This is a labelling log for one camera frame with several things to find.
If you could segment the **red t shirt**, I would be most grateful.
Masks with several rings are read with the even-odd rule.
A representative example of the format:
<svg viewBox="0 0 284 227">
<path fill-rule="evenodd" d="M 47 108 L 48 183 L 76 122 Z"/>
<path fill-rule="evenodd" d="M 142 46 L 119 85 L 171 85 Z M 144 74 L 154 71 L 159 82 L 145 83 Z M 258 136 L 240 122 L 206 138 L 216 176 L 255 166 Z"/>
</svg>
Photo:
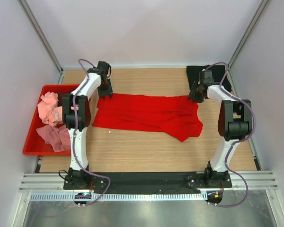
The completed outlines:
<svg viewBox="0 0 284 227">
<path fill-rule="evenodd" d="M 94 127 L 130 131 L 163 132 L 183 142 L 199 137 L 203 124 L 198 104 L 187 96 L 113 94 L 97 104 Z"/>
</svg>

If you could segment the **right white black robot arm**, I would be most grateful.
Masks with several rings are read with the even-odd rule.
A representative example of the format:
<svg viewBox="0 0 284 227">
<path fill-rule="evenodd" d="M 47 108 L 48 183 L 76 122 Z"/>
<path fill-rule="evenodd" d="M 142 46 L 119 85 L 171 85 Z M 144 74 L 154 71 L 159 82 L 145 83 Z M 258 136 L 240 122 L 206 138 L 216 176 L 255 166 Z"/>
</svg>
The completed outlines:
<svg viewBox="0 0 284 227">
<path fill-rule="evenodd" d="M 195 180 L 206 188 L 217 188 L 224 183 L 230 186 L 229 162 L 241 141 L 252 132 L 251 102 L 237 98 L 215 82 L 211 70 L 199 73 L 199 81 L 193 83 L 188 98 L 197 103 L 211 99 L 220 107 L 217 124 L 219 145 L 203 175 L 198 175 Z"/>
</svg>

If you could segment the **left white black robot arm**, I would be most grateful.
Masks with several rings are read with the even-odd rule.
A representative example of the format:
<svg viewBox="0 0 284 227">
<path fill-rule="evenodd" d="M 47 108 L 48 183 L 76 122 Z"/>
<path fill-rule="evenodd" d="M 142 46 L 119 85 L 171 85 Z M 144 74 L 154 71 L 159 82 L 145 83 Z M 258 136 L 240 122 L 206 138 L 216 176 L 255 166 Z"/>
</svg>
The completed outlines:
<svg viewBox="0 0 284 227">
<path fill-rule="evenodd" d="M 85 59 L 79 59 L 91 65 L 85 71 L 85 78 L 71 93 L 62 96 L 62 122 L 68 129 L 71 142 L 71 164 L 64 178 L 65 190 L 87 189 L 96 178 L 109 181 L 109 178 L 89 171 L 86 153 L 86 135 L 91 123 L 89 99 L 97 91 L 100 98 L 112 97 L 110 82 L 111 66 L 99 61 L 97 66 Z"/>
</svg>

